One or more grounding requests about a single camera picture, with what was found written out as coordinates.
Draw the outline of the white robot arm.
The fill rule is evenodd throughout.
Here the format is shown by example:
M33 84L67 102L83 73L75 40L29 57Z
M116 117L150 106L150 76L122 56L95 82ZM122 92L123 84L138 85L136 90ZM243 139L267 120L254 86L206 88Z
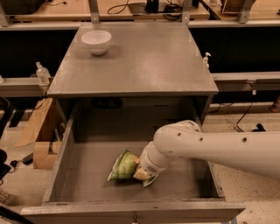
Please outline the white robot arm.
M194 158L280 180L279 132L205 133L191 120L159 128L140 165L157 175L179 158Z

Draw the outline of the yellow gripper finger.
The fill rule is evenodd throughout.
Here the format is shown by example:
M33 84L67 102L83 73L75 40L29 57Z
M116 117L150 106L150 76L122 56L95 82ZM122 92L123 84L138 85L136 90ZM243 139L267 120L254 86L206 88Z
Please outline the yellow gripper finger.
M136 171L133 175L134 179L137 180L147 180L150 179L152 177L151 174L149 174L144 168L142 168L141 166L138 166L136 168Z

